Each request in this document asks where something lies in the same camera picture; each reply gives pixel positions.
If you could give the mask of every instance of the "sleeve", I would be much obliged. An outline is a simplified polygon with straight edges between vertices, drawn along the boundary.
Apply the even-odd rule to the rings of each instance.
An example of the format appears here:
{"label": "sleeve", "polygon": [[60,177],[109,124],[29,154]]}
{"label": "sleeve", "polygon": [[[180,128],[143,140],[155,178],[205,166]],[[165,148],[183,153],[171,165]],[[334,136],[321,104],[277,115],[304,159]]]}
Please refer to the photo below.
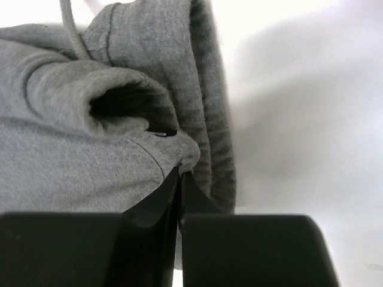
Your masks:
{"label": "sleeve", "polygon": [[1,39],[0,71],[0,117],[97,137],[175,121],[167,91],[138,71]]}

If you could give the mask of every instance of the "gray sweatshirt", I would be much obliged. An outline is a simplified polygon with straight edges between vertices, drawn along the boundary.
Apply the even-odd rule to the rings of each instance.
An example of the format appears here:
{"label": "gray sweatshirt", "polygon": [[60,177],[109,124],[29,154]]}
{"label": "gray sweatshirt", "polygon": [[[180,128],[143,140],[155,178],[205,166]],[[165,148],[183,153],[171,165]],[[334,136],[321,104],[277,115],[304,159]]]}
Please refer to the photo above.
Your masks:
{"label": "gray sweatshirt", "polygon": [[0,211],[122,212],[180,165],[231,212],[235,168],[205,3],[112,4],[80,42],[74,32],[0,29]]}

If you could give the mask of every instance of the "black plastic object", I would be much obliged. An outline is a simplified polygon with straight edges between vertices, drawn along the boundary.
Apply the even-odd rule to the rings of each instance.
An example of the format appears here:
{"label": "black plastic object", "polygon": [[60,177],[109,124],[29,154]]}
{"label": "black plastic object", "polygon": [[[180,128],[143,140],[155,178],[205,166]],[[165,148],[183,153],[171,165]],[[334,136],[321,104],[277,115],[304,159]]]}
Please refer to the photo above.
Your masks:
{"label": "black plastic object", "polygon": [[338,286],[308,216],[220,214],[191,173],[181,186],[184,287]]}
{"label": "black plastic object", "polygon": [[178,169],[123,214],[0,216],[0,286],[170,287],[178,221],[184,287],[338,286],[307,216],[221,214]]}
{"label": "black plastic object", "polygon": [[177,182],[174,169],[124,214],[2,215],[0,286],[170,287],[180,205]]}

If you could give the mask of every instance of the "white surface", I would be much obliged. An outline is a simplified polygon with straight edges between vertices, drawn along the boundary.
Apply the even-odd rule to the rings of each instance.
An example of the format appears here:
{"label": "white surface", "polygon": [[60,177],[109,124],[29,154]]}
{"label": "white surface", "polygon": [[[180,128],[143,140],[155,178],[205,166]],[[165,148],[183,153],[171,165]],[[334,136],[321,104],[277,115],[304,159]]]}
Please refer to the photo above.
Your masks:
{"label": "white surface", "polygon": [[[93,12],[113,2],[87,1]],[[233,115],[237,212],[311,215],[342,286],[383,286],[382,1],[212,3]],[[72,4],[77,25],[88,25],[92,10]],[[60,23],[58,0],[1,2],[0,26],[30,22]],[[174,285],[181,279],[176,271]]]}

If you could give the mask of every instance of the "gray fabric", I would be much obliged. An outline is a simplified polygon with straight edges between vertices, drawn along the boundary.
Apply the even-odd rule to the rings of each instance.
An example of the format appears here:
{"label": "gray fabric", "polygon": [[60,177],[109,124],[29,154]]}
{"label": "gray fabric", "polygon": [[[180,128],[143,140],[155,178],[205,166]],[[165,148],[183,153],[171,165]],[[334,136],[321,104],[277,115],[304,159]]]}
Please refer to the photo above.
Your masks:
{"label": "gray fabric", "polygon": [[[180,165],[232,212],[235,167],[204,2],[112,4],[78,39],[93,60],[62,28],[0,29],[0,211],[121,212]],[[149,121],[180,131],[161,138]]]}
{"label": "gray fabric", "polygon": [[73,19],[72,7],[70,0],[60,0],[61,15],[64,27],[66,29],[68,38],[71,40],[73,50],[78,59],[90,60],[87,50],[83,44],[83,40],[76,30]]}
{"label": "gray fabric", "polygon": [[[59,51],[74,59],[62,28],[22,25],[0,38]],[[223,102],[220,58],[203,1],[137,0],[112,4],[82,38],[92,59],[144,72],[169,90],[180,127],[200,148],[194,176],[222,210],[235,205],[236,178]]]}

